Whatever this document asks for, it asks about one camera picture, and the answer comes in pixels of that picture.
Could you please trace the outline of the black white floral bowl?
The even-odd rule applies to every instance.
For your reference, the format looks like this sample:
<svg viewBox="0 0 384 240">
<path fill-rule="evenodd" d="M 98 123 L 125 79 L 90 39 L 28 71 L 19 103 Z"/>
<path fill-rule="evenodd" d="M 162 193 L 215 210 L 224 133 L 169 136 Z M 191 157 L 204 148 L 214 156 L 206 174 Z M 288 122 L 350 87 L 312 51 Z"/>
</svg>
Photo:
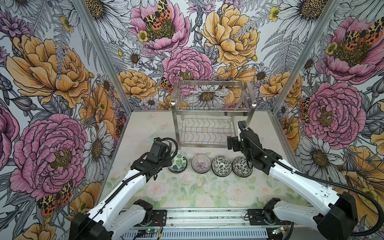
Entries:
<svg viewBox="0 0 384 240">
<path fill-rule="evenodd" d="M 216 156 L 212 161 L 212 170 L 218 177 L 226 177 L 232 172 L 232 163 L 225 156 Z"/>
</svg>

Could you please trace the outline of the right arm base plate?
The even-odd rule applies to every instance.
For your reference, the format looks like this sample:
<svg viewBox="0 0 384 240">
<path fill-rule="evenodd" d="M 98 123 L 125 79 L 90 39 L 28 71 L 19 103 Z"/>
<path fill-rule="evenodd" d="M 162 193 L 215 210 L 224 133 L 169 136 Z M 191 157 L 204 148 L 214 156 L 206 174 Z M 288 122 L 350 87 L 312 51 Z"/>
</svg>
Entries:
<svg viewBox="0 0 384 240">
<path fill-rule="evenodd" d="M 264 210 L 264 209 L 248 209 L 243 219 L 245 221 L 248 221 L 251 226 L 261 226 L 261 225 L 286 226 L 290 224 L 290 222 L 279 220 L 272 211 Z"/>
</svg>

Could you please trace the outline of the purple striped bowl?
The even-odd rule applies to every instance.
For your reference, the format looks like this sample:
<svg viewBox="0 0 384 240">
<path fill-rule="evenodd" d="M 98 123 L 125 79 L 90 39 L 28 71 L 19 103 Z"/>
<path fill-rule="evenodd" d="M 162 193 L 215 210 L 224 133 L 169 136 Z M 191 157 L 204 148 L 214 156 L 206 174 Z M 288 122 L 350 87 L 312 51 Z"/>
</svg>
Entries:
<svg viewBox="0 0 384 240">
<path fill-rule="evenodd" d="M 195 172 L 204 174 L 211 169 L 212 162 L 208 156 L 198 154 L 192 158 L 191 165 Z"/>
</svg>

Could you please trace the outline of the green leaf pattern bowl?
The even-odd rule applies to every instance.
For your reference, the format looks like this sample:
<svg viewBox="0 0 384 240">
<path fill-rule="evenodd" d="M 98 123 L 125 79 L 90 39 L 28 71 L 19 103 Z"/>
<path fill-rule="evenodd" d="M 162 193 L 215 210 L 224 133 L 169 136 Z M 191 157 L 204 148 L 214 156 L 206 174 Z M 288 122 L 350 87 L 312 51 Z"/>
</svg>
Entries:
<svg viewBox="0 0 384 240">
<path fill-rule="evenodd" d="M 181 153 L 177 153 L 175 158 L 172 159 L 172 165 L 168 167 L 169 171 L 178 174 L 185 171 L 188 167 L 188 159 Z"/>
</svg>

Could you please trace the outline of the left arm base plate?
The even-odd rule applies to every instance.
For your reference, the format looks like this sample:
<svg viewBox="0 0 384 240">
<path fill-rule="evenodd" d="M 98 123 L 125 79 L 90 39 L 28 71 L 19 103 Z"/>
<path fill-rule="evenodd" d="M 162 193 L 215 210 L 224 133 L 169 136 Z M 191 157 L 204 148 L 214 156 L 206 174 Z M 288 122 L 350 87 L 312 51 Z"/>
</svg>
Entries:
<svg viewBox="0 0 384 240">
<path fill-rule="evenodd" d="M 167 210 L 147 211 L 144 220 L 139 223 L 142 227 L 165 227 L 167 223 Z"/>
</svg>

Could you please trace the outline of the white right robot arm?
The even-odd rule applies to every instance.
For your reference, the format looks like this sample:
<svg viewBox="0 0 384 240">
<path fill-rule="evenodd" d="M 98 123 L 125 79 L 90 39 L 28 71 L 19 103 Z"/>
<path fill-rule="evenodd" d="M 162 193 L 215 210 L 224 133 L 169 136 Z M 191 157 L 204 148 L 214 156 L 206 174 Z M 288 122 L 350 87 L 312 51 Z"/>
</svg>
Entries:
<svg viewBox="0 0 384 240">
<path fill-rule="evenodd" d="M 279 180 L 310 203 L 289 204 L 279 198 L 269 200 L 263 209 L 265 222 L 297 223 L 317 230 L 327 240 L 347 240 L 358 224 L 357 207 L 350 194 L 339 194 L 329 184 L 322 185 L 308 177 L 272 150 L 264 149 L 258 135 L 250 140 L 244 134 L 227 137 L 229 150 L 241 152 L 246 163 Z"/>
</svg>

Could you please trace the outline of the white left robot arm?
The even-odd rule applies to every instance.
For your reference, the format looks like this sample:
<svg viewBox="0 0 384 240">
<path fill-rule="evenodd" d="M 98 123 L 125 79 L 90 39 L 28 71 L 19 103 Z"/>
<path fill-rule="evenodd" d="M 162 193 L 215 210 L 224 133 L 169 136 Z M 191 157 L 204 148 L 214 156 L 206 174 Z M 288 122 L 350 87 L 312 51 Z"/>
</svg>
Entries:
<svg viewBox="0 0 384 240">
<path fill-rule="evenodd" d="M 126 211 L 124 206 L 150 179 L 172 164 L 178 153 L 178 143 L 172 138 L 155 138 L 149 152 L 135 160 L 122 182 L 86 214 L 77 214 L 70 227 L 70 240 L 118 240 L 138 224 L 148 224 L 153 206 L 139 200 Z"/>
</svg>

